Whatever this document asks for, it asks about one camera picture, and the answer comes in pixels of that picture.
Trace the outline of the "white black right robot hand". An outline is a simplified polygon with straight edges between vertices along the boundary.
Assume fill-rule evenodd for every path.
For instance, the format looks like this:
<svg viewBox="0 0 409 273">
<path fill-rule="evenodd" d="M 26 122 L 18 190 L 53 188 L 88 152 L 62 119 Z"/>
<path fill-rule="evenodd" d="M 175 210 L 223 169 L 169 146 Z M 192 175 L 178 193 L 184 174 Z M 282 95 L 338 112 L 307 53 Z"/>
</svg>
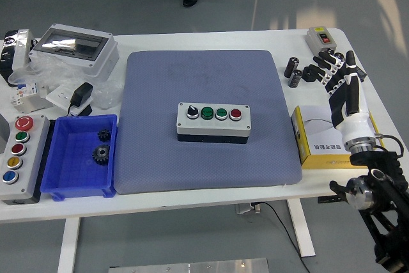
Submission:
<svg viewBox="0 0 409 273">
<path fill-rule="evenodd" d="M 316 63 L 312 66 L 314 76 L 329 94 L 332 124 L 342 134 L 343 143 L 367 137 L 374 142 L 354 52 L 348 51 L 340 58 L 327 49 L 320 51 L 313 61 Z"/>
</svg>

